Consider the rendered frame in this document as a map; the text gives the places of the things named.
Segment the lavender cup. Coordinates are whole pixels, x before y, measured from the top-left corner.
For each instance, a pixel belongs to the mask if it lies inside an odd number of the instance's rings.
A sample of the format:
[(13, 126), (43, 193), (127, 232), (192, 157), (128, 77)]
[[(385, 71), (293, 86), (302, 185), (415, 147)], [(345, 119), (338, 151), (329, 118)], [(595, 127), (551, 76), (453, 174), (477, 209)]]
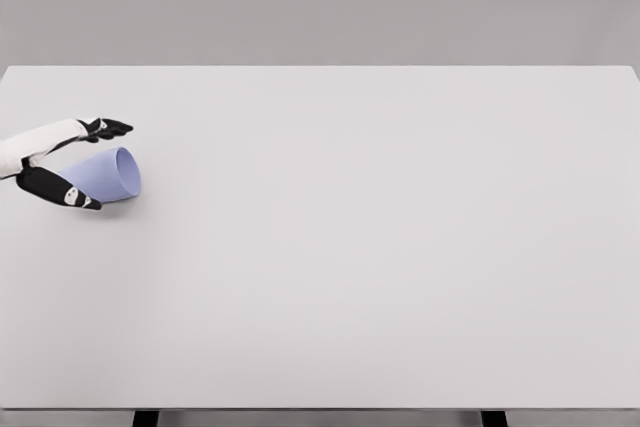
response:
[(124, 147), (94, 154), (60, 170), (59, 174), (102, 203), (127, 200), (141, 192), (138, 164)]

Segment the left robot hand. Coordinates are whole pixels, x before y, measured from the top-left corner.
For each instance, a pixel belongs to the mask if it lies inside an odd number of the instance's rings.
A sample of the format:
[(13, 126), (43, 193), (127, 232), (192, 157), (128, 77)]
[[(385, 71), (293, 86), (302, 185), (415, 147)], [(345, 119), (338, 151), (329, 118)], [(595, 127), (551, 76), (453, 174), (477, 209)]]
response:
[(113, 140), (133, 130), (125, 122), (105, 117), (68, 118), (0, 139), (0, 181), (13, 179), (23, 191), (58, 206), (99, 211), (99, 200), (39, 162), (72, 143)]

